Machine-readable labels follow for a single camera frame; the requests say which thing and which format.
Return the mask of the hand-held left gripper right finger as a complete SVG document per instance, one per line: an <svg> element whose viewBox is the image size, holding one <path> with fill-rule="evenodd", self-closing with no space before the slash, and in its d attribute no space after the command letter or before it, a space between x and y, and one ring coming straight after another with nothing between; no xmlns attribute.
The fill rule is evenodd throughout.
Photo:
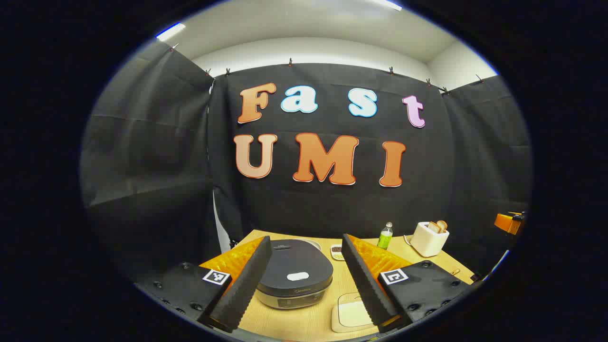
<svg viewBox="0 0 608 342"><path fill-rule="evenodd" d="M442 312L475 289L435 262L412 263L349 234L342 236L342 254L367 314L380 333Z"/></svg>

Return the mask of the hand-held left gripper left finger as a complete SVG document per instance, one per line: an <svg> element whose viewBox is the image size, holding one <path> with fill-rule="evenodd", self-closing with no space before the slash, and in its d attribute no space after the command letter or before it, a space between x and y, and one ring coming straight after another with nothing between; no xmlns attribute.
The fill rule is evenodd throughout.
<svg viewBox="0 0 608 342"><path fill-rule="evenodd" d="M239 326L272 255L263 236L202 264L182 262L138 277L135 286L169 310L231 333Z"/></svg>

